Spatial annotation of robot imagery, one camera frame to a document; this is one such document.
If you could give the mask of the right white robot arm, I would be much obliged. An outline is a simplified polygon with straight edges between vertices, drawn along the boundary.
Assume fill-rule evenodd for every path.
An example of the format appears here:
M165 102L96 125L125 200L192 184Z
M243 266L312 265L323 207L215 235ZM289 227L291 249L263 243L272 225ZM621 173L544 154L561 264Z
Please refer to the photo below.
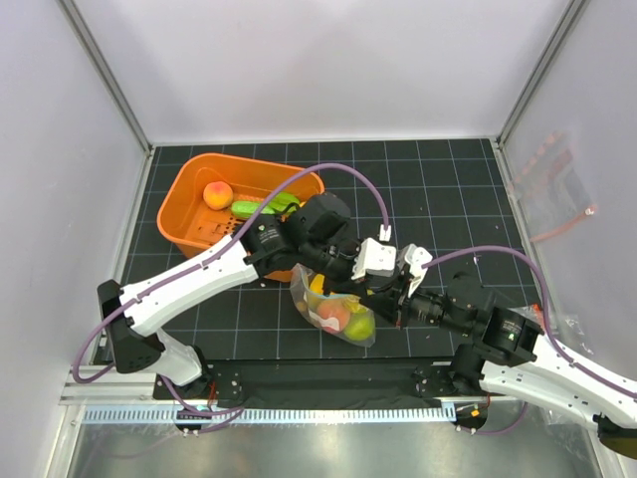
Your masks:
M636 456L636 382L552 338L537 320L497 304L491 290L460 273L444 293L420 292L401 272L375 291L357 284L362 305L402 328L419 322L464 337L448 370L461 394L476 389L561 412L595 430L602 445Z

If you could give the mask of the clear zip top bag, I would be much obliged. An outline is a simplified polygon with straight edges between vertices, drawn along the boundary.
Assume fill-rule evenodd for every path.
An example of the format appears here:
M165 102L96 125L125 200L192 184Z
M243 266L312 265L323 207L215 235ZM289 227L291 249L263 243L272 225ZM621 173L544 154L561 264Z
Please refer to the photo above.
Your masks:
M323 295L324 276L302 265L292 271L290 292L296 310L315 328L351 345L369 348L376 339L375 317L353 295Z

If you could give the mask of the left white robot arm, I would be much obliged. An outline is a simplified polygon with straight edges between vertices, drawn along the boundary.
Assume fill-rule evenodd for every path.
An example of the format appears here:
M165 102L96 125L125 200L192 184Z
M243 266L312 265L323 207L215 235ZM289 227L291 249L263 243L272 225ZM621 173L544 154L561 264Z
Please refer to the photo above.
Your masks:
M119 373L151 370L189 398L207 393L211 377L201 352L164 331L178 315L213 296L275 272L303 265L334 289L364 297L369 275L390 277L397 252L391 228L377 237L350 239L350 211L331 193L290 204L282 212L251 216L234 233L157 276L99 287L106 335Z

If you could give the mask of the green pear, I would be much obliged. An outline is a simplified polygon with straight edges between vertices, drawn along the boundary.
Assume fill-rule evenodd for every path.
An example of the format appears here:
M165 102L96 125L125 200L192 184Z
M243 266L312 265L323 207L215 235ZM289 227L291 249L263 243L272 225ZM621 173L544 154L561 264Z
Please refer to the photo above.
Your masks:
M369 340L375 333L375 321L372 315L355 314L343 330L345 337L354 342Z

